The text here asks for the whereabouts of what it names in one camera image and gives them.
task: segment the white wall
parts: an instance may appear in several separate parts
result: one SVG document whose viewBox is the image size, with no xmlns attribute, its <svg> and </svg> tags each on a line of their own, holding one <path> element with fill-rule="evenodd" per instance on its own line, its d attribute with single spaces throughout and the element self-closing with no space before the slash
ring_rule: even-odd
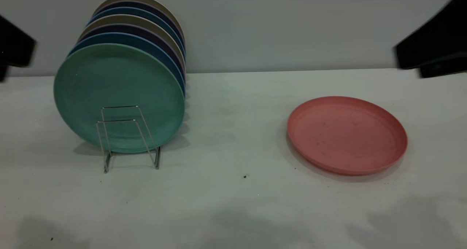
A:
<svg viewBox="0 0 467 249">
<path fill-rule="evenodd" d="M 104 0 L 0 0 L 33 36 L 32 68 L 53 74 Z M 392 47 L 448 0 L 158 0 L 179 19 L 188 72 L 394 66 Z"/>
</svg>

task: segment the white tabletop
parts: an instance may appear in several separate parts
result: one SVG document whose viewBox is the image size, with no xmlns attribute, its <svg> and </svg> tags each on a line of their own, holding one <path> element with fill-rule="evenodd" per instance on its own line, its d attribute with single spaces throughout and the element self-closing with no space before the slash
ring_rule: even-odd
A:
<svg viewBox="0 0 467 249">
<path fill-rule="evenodd" d="M 53 77 L 0 83 L 0 248 L 467 248 L 467 76 L 392 69 L 187 76 L 180 133 L 103 173 L 53 100 Z M 288 144 L 321 96 L 375 103 L 409 137 L 397 165 L 337 176 Z"/>
</svg>

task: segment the beige plate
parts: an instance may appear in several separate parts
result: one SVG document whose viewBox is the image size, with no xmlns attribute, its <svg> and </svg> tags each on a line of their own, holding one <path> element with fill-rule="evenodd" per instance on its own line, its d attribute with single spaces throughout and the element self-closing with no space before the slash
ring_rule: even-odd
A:
<svg viewBox="0 0 467 249">
<path fill-rule="evenodd" d="M 182 34 L 182 37 L 183 39 L 185 40 L 185 35 L 183 34 L 183 30 L 182 30 L 182 27 L 180 26 L 180 24 L 178 23 L 177 21 L 177 18 L 175 18 L 175 16 L 164 6 L 162 5 L 161 3 L 157 2 L 156 0 L 105 0 L 102 4 L 100 4 L 100 6 L 94 11 L 94 13 L 92 14 L 92 16 L 95 16 L 96 13 L 103 7 L 109 5 L 110 3 L 114 3 L 114 2 L 119 2 L 119 1 L 138 1 L 138 2 L 142 2 L 142 3 L 146 3 L 147 5 L 150 5 L 150 6 L 153 6 L 155 8 L 157 8 L 158 10 L 162 11 L 162 13 L 164 13 L 165 15 L 167 15 L 174 23 L 175 25 L 177 25 L 177 28 L 180 30 L 180 33 Z"/>
<path fill-rule="evenodd" d="M 178 56 L 178 59 L 180 60 L 180 63 L 183 67 L 183 72 L 185 73 L 185 60 L 184 60 L 185 58 L 183 57 L 182 51 L 180 51 L 180 48 L 178 47 L 177 43 L 175 43 L 175 40 L 163 28 L 159 27 L 159 25 L 155 24 L 154 22 L 150 20 L 142 18 L 140 16 L 120 15 L 120 14 L 104 16 L 92 22 L 91 24 L 89 24 L 85 28 L 85 30 L 83 30 L 83 33 L 78 38 L 78 40 L 80 40 L 89 31 L 94 30 L 98 27 L 102 27 L 104 25 L 110 25 L 110 24 L 134 25 L 134 26 L 142 27 L 156 34 L 157 36 L 159 36 L 159 38 L 162 38 L 162 40 L 164 40 L 170 46 L 170 48 L 172 48 L 174 53 Z"/>
</svg>

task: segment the plate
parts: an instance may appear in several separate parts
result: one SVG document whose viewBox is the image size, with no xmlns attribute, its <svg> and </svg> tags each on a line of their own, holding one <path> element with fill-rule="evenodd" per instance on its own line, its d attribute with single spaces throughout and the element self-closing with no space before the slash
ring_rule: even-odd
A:
<svg viewBox="0 0 467 249">
<path fill-rule="evenodd" d="M 185 47 L 182 44 L 182 41 L 180 40 L 179 36 L 175 33 L 175 31 L 167 23 L 165 23 L 164 20 L 162 20 L 158 16 L 154 15 L 153 13 L 147 12 L 143 9 L 140 9 L 140 8 L 128 8 L 127 7 L 127 8 L 111 8 L 109 10 L 104 10 L 100 12 L 99 14 L 93 16 L 92 19 L 89 21 L 88 25 L 92 23 L 93 21 L 96 21 L 99 18 L 102 18 L 104 16 L 118 15 L 118 14 L 140 16 L 142 18 L 150 20 L 154 22 L 155 24 L 159 25 L 175 40 L 177 45 L 180 47 L 183 55 L 186 56 Z"/>
<path fill-rule="evenodd" d="M 136 119 L 151 149 L 177 133 L 185 113 L 182 90 L 170 70 L 149 53 L 121 44 L 92 45 L 69 56 L 55 76 L 54 98 L 65 123 L 99 147 L 96 121 L 102 120 L 104 106 L 140 106 L 155 146 L 137 109 L 110 109 L 105 119 Z M 146 151 L 133 122 L 107 124 L 107 131 L 112 151 Z"/>
<path fill-rule="evenodd" d="M 90 36 L 95 36 L 98 34 L 110 33 L 110 32 L 127 33 L 127 34 L 132 34 L 135 36 L 139 36 L 141 38 L 144 38 L 154 43 L 159 48 L 162 48 L 162 50 L 164 50 L 169 55 L 169 57 L 172 58 L 172 60 L 175 62 L 175 64 L 177 65 L 177 68 L 182 73 L 183 80 L 185 81 L 185 65 L 183 64 L 183 61 L 180 58 L 178 58 L 175 51 L 173 51 L 172 48 L 170 48 L 170 46 L 167 43 L 165 43 L 163 39 L 159 38 L 156 34 L 144 28 L 140 28 L 134 25 L 126 25 L 126 24 L 105 25 L 105 26 L 95 28 L 89 31 L 80 40 L 78 40 L 78 42 L 86 38 L 89 38 Z"/>
<path fill-rule="evenodd" d="M 89 31 L 99 28 L 105 25 L 111 25 L 111 24 L 128 24 L 128 25 L 134 25 L 137 27 L 145 28 L 154 34 L 156 34 L 158 37 L 162 38 L 171 48 L 175 53 L 177 53 L 177 56 L 179 58 L 183 58 L 183 64 L 185 64 L 185 57 L 183 56 L 182 51 L 180 50 L 179 46 L 175 42 L 175 40 L 160 26 L 155 24 L 154 22 L 151 22 L 145 18 L 135 16 L 135 15 L 108 15 L 103 18 L 99 18 L 98 20 L 94 21 L 93 23 L 89 24 L 84 30 L 81 36 L 78 38 L 80 40 L 84 35 L 86 35 Z"/>
<path fill-rule="evenodd" d="M 349 97 L 315 98 L 290 114 L 287 134 L 318 167 L 365 175 L 389 168 L 407 149 L 401 123 L 383 108 Z"/>
<path fill-rule="evenodd" d="M 119 1 L 125 1 L 125 0 L 106 0 L 106 1 L 104 1 L 94 11 L 93 15 L 96 15 L 100 11 L 100 9 L 102 9 L 103 7 L 109 5 L 110 3 L 115 3 L 115 2 L 119 2 Z M 128 0 L 128 1 L 138 1 L 138 2 L 142 2 L 142 3 L 146 3 L 146 4 L 150 5 L 150 6 L 153 6 L 154 8 L 157 8 L 158 10 L 162 11 L 165 15 L 167 15 L 173 21 L 173 23 L 175 23 L 175 25 L 177 25 L 177 28 L 180 30 L 180 33 L 182 34 L 183 39 L 185 39 L 185 36 L 183 35 L 182 27 L 178 23 L 177 18 L 175 18 L 175 15 L 173 15 L 172 12 L 170 12 L 170 10 L 168 10 L 164 5 L 157 2 L 156 0 Z"/>
<path fill-rule="evenodd" d="M 172 20 L 170 20 L 170 18 L 167 17 L 167 15 L 165 15 L 164 13 L 162 13 L 162 11 L 158 10 L 157 8 L 154 8 L 150 5 L 147 5 L 145 3 L 141 3 L 141 2 L 136 2 L 136 1 L 119 1 L 119 2 L 115 2 L 115 3 L 110 3 L 109 5 L 103 7 L 102 9 L 100 9 L 98 11 L 98 14 L 100 12 L 103 12 L 103 11 L 106 11 L 106 10 L 109 10 L 111 8 L 122 8 L 122 7 L 131 7 L 131 8 L 140 8 L 142 10 L 145 10 L 147 12 L 150 12 L 156 16 L 158 16 L 159 18 L 161 18 L 165 23 L 167 23 L 170 28 L 172 28 L 175 33 L 177 34 L 177 36 L 180 37 L 180 39 L 182 40 L 182 43 L 183 43 L 183 48 L 185 48 L 185 40 L 183 38 L 183 35 L 182 33 L 180 32 L 180 30 L 177 28 L 177 26 L 175 25 L 175 23 L 173 23 Z"/>
<path fill-rule="evenodd" d="M 81 48 L 85 48 L 94 44 L 104 43 L 115 43 L 132 46 L 134 48 L 138 48 L 139 50 L 149 53 L 154 58 L 157 58 L 172 72 L 172 74 L 180 84 L 180 88 L 182 88 L 183 95 L 185 95 L 185 81 L 183 80 L 182 72 L 178 69 L 177 64 L 162 48 L 158 47 L 156 44 L 150 42 L 145 38 L 141 38 L 132 34 L 118 32 L 97 34 L 94 36 L 90 36 L 89 38 L 83 39 L 78 44 L 76 44 L 73 47 L 72 51 L 70 51 L 68 56 L 72 55 Z"/>
</svg>

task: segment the green plate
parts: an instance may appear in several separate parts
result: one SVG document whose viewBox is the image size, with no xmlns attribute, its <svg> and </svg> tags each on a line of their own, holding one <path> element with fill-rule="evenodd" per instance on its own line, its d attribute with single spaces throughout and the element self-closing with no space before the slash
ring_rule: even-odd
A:
<svg viewBox="0 0 467 249">
<path fill-rule="evenodd" d="M 81 138 L 100 147 L 96 122 L 102 107 L 138 105 L 153 136 L 155 146 L 136 108 L 106 109 L 105 120 L 136 119 L 153 149 L 165 144 L 183 122 L 185 101 L 172 73 L 156 58 L 137 48 L 121 44 L 97 44 L 68 57 L 54 83 L 58 111 Z M 145 151 L 134 122 L 107 123 L 112 151 Z M 104 127 L 100 124 L 105 149 Z"/>
</svg>

